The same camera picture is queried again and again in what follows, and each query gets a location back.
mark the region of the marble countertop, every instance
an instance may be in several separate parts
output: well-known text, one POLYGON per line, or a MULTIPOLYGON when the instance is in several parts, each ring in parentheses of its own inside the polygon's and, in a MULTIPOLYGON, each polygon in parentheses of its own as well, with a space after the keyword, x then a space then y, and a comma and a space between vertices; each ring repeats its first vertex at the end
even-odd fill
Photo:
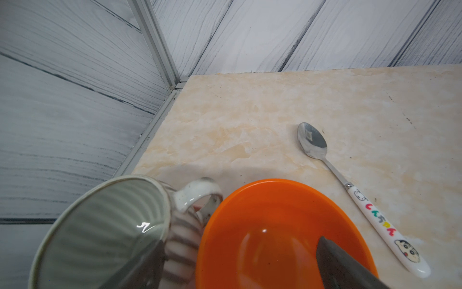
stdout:
POLYGON ((226 196, 264 178, 307 184, 358 227, 393 289, 462 286, 462 65, 191 76, 133 173, 226 196), (418 248, 409 273, 335 176, 299 148, 308 122, 328 159, 418 248))

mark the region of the spoon bowl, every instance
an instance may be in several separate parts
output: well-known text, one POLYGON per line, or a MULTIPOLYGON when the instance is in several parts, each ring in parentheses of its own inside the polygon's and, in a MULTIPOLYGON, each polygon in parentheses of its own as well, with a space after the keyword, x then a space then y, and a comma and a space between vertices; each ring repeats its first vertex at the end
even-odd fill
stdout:
POLYGON ((297 137, 305 154, 318 160, 326 159, 327 143, 321 133, 311 124, 299 124, 297 137))

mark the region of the orange bowl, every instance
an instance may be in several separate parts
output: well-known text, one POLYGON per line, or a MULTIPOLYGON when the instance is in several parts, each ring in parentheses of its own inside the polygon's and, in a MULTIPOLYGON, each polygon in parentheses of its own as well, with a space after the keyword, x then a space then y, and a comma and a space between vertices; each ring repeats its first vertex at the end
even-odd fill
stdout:
POLYGON ((248 184, 227 197, 207 224, 196 287, 323 289, 316 262, 321 236, 378 277, 358 229, 325 195, 286 179, 248 184))

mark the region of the ceramic mug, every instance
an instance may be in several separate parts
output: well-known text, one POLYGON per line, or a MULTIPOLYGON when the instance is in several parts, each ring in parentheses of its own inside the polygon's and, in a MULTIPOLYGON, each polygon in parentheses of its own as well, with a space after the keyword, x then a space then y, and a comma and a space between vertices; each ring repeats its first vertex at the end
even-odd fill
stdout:
POLYGON ((211 178, 179 191, 142 175, 106 181, 53 224, 32 263, 29 288, 98 288, 154 240, 164 242, 168 257, 159 288, 183 288, 194 273, 202 229, 222 200, 211 178), (192 204, 206 196, 195 212, 192 204))

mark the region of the striped pattern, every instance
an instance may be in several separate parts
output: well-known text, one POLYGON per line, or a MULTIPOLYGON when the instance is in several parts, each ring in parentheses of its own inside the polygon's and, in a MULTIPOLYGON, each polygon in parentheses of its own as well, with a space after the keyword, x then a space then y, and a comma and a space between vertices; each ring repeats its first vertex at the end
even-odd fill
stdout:
POLYGON ((441 0, 396 66, 462 63, 462 1, 441 0))
MULTIPOLYGON (((170 185, 160 183, 169 195, 175 192, 170 185)), ((201 237, 202 225, 192 208, 184 214, 172 212, 170 231, 165 243, 168 260, 164 264, 159 289, 181 288, 191 280, 201 237)))
POLYGON ((152 115, 168 95, 141 31, 97 1, 2 0, 0 19, 0 53, 152 115))
POLYGON ((27 288, 30 265, 51 225, 0 225, 0 288, 27 288))
POLYGON ((2 55, 0 102, 3 218, 57 218, 111 178, 152 120, 2 55))
POLYGON ((153 183, 126 179, 88 195, 52 228, 38 288, 97 288, 147 244, 165 239, 169 204, 153 183))
POLYGON ((282 71, 388 66, 433 0, 327 0, 282 71))
POLYGON ((234 0, 192 74, 280 71, 322 0, 234 0))

